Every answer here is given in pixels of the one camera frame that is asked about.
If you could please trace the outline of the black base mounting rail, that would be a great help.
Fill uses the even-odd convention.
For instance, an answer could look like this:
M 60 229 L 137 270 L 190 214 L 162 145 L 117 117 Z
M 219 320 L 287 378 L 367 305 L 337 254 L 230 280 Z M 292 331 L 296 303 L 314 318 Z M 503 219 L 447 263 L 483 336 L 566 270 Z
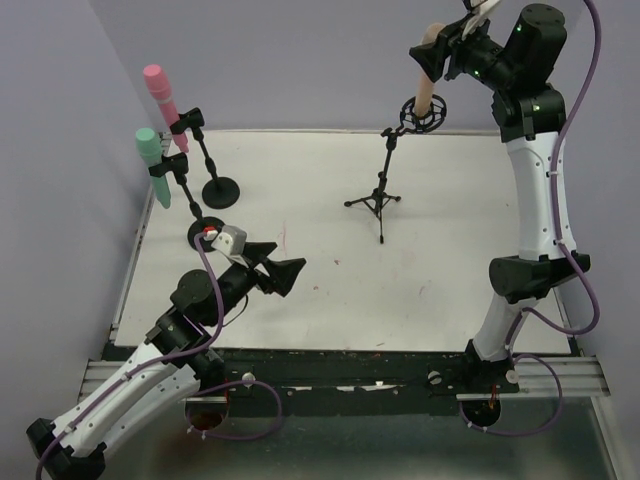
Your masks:
M 227 394 L 192 395 L 188 419 L 453 415 L 457 398 L 486 404 L 516 393 L 510 360 L 464 352 L 374 352 L 212 348 L 223 360 Z

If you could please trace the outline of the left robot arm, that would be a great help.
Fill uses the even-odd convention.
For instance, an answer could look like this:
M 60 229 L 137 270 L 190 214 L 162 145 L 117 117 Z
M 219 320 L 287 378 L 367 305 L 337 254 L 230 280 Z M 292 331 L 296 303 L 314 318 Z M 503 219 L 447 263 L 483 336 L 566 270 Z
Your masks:
M 251 289 L 286 296 L 293 288 L 306 261 L 273 262 L 268 256 L 276 246 L 248 243 L 221 277 L 209 264 L 184 274 L 171 308 L 114 374 L 67 413 L 28 427 L 39 460 L 35 476 L 97 479 L 107 459 L 172 404 L 236 387 L 211 346 L 225 315 Z M 209 326 L 214 333 L 207 332 Z

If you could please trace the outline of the peach toy microphone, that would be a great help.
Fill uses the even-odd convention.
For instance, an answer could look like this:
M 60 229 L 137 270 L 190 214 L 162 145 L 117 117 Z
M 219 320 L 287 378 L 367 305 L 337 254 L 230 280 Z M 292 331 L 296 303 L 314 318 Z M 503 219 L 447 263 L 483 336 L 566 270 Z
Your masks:
M 437 39 L 438 34 L 444 28 L 445 24 L 443 23 L 431 24 L 422 37 L 421 45 L 433 43 Z M 434 82 L 425 73 L 422 73 L 418 84 L 414 106 L 414 112 L 418 118 L 425 117 L 430 111 L 433 93 Z

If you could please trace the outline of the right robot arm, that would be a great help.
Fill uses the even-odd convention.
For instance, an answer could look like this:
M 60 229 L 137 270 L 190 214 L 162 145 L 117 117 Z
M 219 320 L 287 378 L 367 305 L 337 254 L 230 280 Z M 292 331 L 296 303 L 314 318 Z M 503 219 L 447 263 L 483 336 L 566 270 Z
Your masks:
M 569 121 L 562 94 L 548 81 L 566 42 L 565 18 L 540 3 L 525 6 L 505 45 L 489 36 L 494 1 L 468 1 L 466 15 L 431 25 L 411 57 L 423 75 L 414 117 L 430 114 L 434 85 L 467 74 L 493 93 L 492 115 L 516 182 L 519 246 L 489 265 L 494 295 L 465 351 L 464 378 L 487 380 L 510 366 L 523 321 L 554 288 L 586 272 L 568 219 L 561 159 Z

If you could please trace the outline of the black tripod mic stand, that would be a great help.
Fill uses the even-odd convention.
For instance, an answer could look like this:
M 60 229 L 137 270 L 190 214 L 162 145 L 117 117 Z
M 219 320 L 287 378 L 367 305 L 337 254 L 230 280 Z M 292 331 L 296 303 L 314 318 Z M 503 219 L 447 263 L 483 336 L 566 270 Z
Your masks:
M 372 190 L 372 193 L 366 197 L 361 197 L 354 200 L 347 200 L 343 203 L 343 205 L 347 208 L 352 207 L 354 205 L 363 204 L 367 207 L 367 209 L 374 215 L 379 224 L 379 243 L 383 244 L 384 239 L 384 229 L 383 229 L 383 210 L 385 206 L 390 201 L 400 202 L 401 196 L 390 195 L 386 192 L 387 182 L 388 182 L 388 170 L 390 167 L 390 162 L 392 158 L 392 154 L 397 146 L 397 140 L 399 137 L 399 133 L 397 130 L 389 127 L 385 129 L 381 134 L 381 137 L 386 139 L 385 148 L 386 148 L 386 157 L 383 168 L 378 172 L 378 184 Z

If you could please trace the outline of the pink toy microphone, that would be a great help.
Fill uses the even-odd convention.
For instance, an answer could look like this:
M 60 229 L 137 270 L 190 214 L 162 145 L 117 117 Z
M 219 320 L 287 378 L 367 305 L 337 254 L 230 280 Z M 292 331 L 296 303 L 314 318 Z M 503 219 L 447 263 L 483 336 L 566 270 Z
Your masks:
M 143 69 L 144 81 L 148 92 L 156 101 L 165 120 L 172 139 L 179 150 L 189 152 L 188 139 L 185 133 L 174 133 L 171 127 L 180 120 L 180 115 L 173 100 L 173 91 L 168 76 L 158 64 L 150 64 Z

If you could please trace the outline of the black round-base mic stand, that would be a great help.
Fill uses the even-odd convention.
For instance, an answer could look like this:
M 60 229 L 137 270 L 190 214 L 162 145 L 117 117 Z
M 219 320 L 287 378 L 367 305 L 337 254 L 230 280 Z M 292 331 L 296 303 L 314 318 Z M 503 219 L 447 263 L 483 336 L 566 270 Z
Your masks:
M 178 114 L 178 119 L 169 126 L 169 129 L 174 143 L 184 153 L 187 152 L 188 147 L 188 141 L 184 139 L 185 132 L 191 131 L 194 140 L 201 149 L 206 170 L 211 177 L 203 187 L 202 199 L 212 209 L 227 209 L 239 200 L 240 188 L 233 179 L 218 174 L 215 161 L 209 154 L 205 143 L 202 130 L 204 126 L 205 120 L 201 110 L 193 108 L 186 113 Z

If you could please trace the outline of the teal toy microphone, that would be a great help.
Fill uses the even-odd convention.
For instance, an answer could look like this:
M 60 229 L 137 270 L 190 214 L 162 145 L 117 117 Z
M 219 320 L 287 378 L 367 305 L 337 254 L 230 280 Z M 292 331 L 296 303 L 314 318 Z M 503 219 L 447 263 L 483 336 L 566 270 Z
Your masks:
M 171 206 L 166 172 L 161 168 L 163 148 L 158 133 L 151 128 L 140 128 L 135 134 L 136 149 L 145 163 L 151 178 L 151 184 L 160 205 L 168 209 Z

